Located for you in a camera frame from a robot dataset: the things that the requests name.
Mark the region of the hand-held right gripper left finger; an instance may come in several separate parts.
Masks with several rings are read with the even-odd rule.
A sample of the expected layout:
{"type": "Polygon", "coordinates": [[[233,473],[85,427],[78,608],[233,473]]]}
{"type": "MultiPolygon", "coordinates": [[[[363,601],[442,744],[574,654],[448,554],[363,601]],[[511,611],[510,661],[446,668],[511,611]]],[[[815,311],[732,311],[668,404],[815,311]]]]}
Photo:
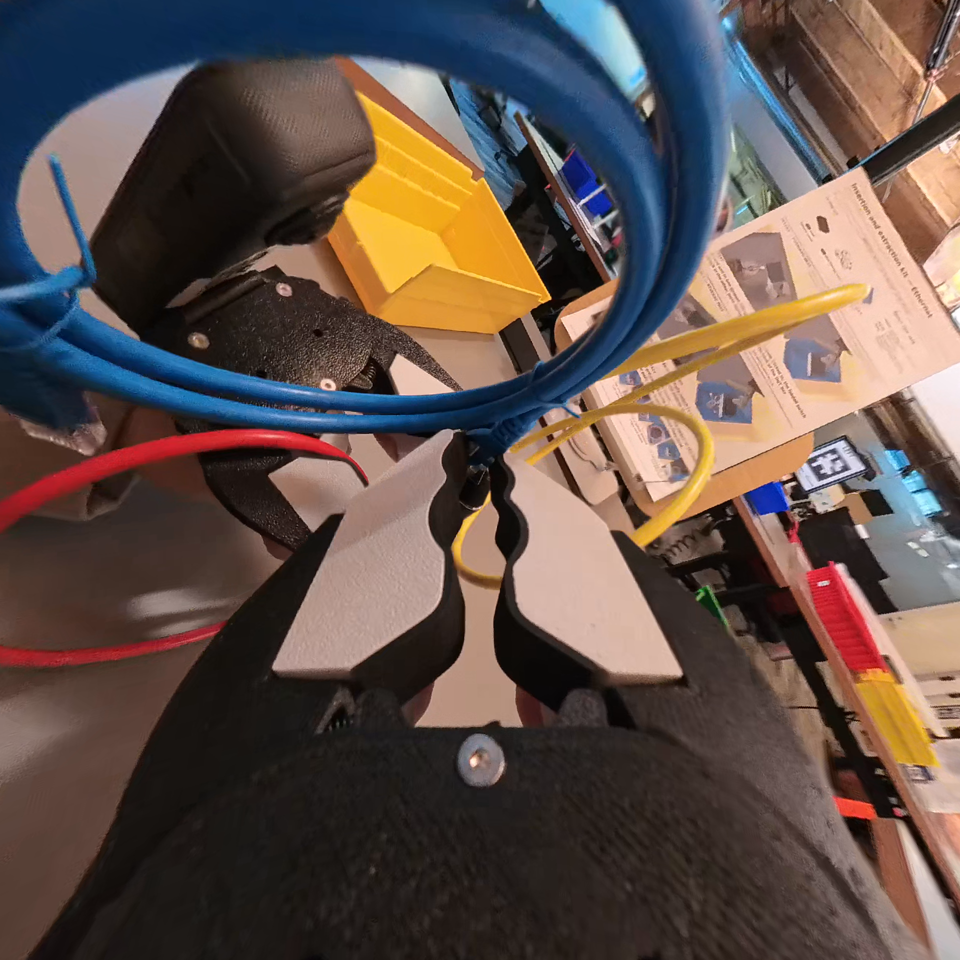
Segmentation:
{"type": "Polygon", "coordinates": [[[433,686],[464,640],[451,546],[466,470],[462,435],[439,431],[283,563],[274,676],[400,702],[433,686]]]}

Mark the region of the black-framed printed tag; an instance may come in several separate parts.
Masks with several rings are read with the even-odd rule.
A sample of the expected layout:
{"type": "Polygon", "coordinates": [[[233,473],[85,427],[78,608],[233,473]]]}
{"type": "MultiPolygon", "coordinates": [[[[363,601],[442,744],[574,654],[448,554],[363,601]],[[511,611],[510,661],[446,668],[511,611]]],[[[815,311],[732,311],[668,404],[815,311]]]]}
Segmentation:
{"type": "Polygon", "coordinates": [[[869,458],[841,436],[814,447],[794,477],[806,494],[815,494],[868,474],[875,475],[869,458]]]}

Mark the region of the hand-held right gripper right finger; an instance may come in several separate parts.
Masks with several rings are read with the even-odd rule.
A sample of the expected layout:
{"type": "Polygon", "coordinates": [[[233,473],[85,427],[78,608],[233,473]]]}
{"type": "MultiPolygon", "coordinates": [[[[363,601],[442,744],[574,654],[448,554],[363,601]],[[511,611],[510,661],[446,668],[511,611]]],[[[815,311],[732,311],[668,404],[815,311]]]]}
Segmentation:
{"type": "Polygon", "coordinates": [[[493,621],[498,665],[550,710],[575,690],[676,685],[682,666],[631,561],[642,551],[518,454],[490,469],[505,567],[493,621]]]}

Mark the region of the stack of yellow parts bins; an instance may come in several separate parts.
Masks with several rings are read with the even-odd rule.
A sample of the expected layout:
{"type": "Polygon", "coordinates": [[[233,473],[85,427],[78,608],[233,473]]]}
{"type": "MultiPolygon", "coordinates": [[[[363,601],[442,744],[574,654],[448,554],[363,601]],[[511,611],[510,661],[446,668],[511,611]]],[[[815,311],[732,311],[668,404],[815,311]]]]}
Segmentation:
{"type": "Polygon", "coordinates": [[[856,675],[856,688],[897,764],[930,769],[940,766],[927,727],[893,673],[885,669],[861,671],[856,675]]]}

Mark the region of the large yellow storage bin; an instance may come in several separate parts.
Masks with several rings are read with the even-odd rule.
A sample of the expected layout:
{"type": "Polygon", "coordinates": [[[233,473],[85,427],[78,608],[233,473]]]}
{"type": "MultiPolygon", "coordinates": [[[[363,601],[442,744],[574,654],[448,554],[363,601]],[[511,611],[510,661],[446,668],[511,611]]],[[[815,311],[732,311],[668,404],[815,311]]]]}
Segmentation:
{"type": "Polygon", "coordinates": [[[376,161],[328,235],[366,312],[495,334],[550,294],[483,178],[363,94],[376,161]]]}

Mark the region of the printed instruction sheet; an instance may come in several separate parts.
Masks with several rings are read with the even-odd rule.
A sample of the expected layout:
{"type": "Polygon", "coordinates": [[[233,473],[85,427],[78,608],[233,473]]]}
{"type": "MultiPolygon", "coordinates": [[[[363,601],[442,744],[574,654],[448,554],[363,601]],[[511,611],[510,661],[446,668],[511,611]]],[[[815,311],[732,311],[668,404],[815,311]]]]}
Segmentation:
{"type": "Polygon", "coordinates": [[[590,411],[629,400],[698,420],[714,471],[811,435],[958,362],[958,328],[864,174],[849,173],[719,236],[648,344],[676,341],[760,311],[801,304],[762,342],[639,397],[652,381],[708,358],[672,344],[587,388],[590,411]]]}

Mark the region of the white board stand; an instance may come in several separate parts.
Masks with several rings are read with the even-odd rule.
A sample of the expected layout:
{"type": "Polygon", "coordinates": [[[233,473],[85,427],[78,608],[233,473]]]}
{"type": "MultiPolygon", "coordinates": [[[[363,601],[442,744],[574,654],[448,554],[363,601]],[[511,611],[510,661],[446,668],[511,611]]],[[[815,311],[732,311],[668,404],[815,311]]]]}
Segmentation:
{"type": "Polygon", "coordinates": [[[593,430],[583,430],[556,451],[580,497],[598,506],[618,495],[615,467],[593,430]]]}

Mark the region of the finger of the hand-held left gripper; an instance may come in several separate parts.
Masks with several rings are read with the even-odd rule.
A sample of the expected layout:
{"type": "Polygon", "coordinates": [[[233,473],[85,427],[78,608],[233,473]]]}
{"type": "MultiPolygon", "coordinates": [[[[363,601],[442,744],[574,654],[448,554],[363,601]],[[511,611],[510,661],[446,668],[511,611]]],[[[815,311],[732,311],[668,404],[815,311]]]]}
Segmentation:
{"type": "Polygon", "coordinates": [[[389,379],[395,393],[403,397],[451,394],[459,391],[459,387],[451,387],[402,354],[393,357],[389,366],[389,379]]]}
{"type": "Polygon", "coordinates": [[[300,455],[267,477],[308,529],[317,529],[330,516],[342,514],[369,486],[366,475],[350,457],[300,455]]]}

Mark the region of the instruction sheet on clipboard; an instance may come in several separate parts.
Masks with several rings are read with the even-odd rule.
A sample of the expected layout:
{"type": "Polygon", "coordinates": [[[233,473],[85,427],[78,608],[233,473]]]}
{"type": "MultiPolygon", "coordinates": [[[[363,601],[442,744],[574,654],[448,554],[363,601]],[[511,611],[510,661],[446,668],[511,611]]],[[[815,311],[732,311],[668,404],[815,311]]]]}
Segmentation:
{"type": "MultiPolygon", "coordinates": [[[[554,331],[556,354],[575,339],[566,328],[566,317],[581,310],[587,310],[590,314],[602,311],[616,294],[617,288],[618,281],[611,280],[572,300],[561,310],[554,331]]],[[[690,519],[764,484],[779,481],[786,474],[793,474],[808,459],[813,448],[814,435],[808,433],[725,470],[714,469],[698,499],[679,518],[690,519]]]]}

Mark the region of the red parts bin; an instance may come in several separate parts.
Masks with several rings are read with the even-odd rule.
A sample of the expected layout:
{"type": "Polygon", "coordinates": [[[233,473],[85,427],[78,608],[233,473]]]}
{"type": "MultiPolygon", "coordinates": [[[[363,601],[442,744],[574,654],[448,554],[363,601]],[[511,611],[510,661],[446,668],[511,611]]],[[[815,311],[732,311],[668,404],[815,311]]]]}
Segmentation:
{"type": "Polygon", "coordinates": [[[805,573],[813,606],[846,668],[855,674],[889,672],[845,566],[830,563],[805,573]]]}

